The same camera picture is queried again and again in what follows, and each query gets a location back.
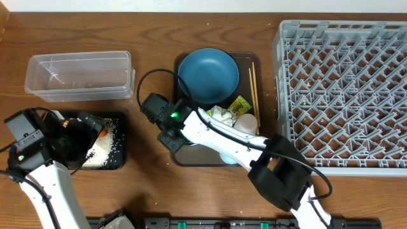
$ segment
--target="plastic dish rack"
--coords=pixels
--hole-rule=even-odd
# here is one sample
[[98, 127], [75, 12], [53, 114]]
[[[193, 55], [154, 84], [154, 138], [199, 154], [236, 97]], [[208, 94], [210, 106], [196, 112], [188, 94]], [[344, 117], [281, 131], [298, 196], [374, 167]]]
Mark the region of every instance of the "plastic dish rack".
[[407, 176], [407, 23], [286, 20], [278, 131], [327, 175]]

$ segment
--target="wooden table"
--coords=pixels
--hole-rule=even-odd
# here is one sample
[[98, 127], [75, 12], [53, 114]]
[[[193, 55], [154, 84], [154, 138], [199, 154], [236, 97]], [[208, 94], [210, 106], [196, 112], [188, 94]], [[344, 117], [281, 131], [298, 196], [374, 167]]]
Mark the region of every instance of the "wooden table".
[[[34, 106], [52, 109], [123, 111], [128, 115], [128, 160], [114, 171], [79, 171], [76, 196], [87, 216], [103, 216], [126, 207], [135, 217], [277, 218], [289, 215], [264, 200], [244, 169], [184, 168], [175, 165], [157, 140], [159, 131], [139, 112], [135, 97], [117, 101], [47, 103], [24, 91], [29, 58], [35, 54], [126, 50], [137, 81], [155, 68], [173, 68], [176, 56], [204, 47], [250, 51], [262, 63], [262, 125], [275, 128], [277, 109], [272, 39], [285, 19], [407, 20], [379, 14], [189, 14], [189, 13], [12, 13], [0, 43], [0, 120]], [[150, 92], [168, 98], [172, 78], [156, 73], [145, 80]], [[0, 146], [13, 141], [0, 123]], [[2, 169], [7, 153], [0, 154]], [[314, 178], [318, 193], [326, 186]], [[407, 228], [407, 178], [330, 177], [327, 212], [348, 219], [379, 219], [384, 228]], [[41, 228], [38, 216], [18, 184], [0, 177], [0, 228]]]

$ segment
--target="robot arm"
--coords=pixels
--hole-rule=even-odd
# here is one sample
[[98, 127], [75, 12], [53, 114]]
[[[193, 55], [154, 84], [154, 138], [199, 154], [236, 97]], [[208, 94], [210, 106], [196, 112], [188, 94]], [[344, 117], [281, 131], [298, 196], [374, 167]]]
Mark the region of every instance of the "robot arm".
[[[210, 147], [234, 159], [246, 169], [260, 195], [276, 207], [291, 211], [301, 229], [325, 229], [326, 225], [331, 224], [331, 216], [323, 211], [320, 203], [309, 200], [315, 193], [311, 172], [304, 166], [284, 158], [271, 158], [264, 151], [248, 148], [218, 134], [208, 128], [182, 100], [173, 105], [161, 95], [150, 94], [143, 102], [141, 111], [162, 130], [158, 140], [171, 152], [175, 153], [188, 141]], [[256, 148], [277, 151], [307, 163], [289, 140], [281, 135], [276, 135], [273, 139], [249, 135], [213, 119], [203, 109], [199, 108], [198, 112], [212, 128], [232, 139], [257, 146]], [[267, 168], [270, 160], [278, 160], [273, 170]]]
[[[233, 127], [225, 125], [220, 121], [215, 120], [209, 116], [203, 109], [199, 109], [201, 116], [208, 122], [212, 123], [214, 128], [221, 130], [228, 135], [232, 135], [234, 138], [239, 138], [251, 145], [260, 146], [266, 148], [267, 145], [265, 142], [268, 142], [268, 139], [265, 137], [259, 137], [256, 135], [249, 135], [243, 133]], [[235, 141], [229, 140], [213, 130], [208, 129], [205, 125], [202, 125], [201, 120], [198, 118], [197, 114], [192, 111], [188, 118], [184, 122], [185, 127], [181, 130], [181, 133], [185, 138], [193, 143], [202, 144], [209, 148], [212, 148], [236, 161], [248, 172], [251, 171], [252, 161], [257, 161], [261, 154], [263, 153], [260, 150], [248, 149], [246, 146], [236, 143]], [[305, 187], [305, 192], [301, 197], [300, 206], [298, 209], [291, 209], [291, 212], [294, 214], [295, 218], [298, 220], [298, 225], [301, 229], [325, 229], [326, 226], [320, 220], [317, 212], [324, 219], [325, 223], [329, 225], [331, 223], [331, 215], [326, 213], [320, 203], [314, 200], [313, 208], [311, 203], [308, 201], [310, 197], [315, 197], [314, 186], [310, 185]]]
[[[14, 181], [30, 198], [43, 228], [90, 229], [76, 199], [68, 167], [79, 167], [85, 161], [104, 121], [85, 112], [70, 120], [56, 111], [47, 112], [42, 119], [36, 109], [26, 109], [5, 120], [17, 140], [10, 149], [7, 171], [17, 175]], [[31, 181], [47, 199], [19, 177]], [[126, 216], [105, 223], [105, 228], [134, 229]]]

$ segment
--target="white wall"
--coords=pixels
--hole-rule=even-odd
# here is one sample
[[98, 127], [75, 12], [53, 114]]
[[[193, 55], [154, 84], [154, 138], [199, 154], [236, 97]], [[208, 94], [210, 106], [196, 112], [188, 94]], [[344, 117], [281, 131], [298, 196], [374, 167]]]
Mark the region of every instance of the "white wall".
[[407, 13], [407, 0], [0, 0], [16, 11]]

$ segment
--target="clear plastic container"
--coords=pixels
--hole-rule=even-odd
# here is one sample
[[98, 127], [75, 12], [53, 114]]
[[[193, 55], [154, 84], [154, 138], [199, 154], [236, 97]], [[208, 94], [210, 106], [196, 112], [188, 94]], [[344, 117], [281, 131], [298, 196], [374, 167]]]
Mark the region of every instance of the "clear plastic container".
[[133, 97], [134, 76], [126, 51], [35, 55], [25, 91], [47, 102], [126, 99]]

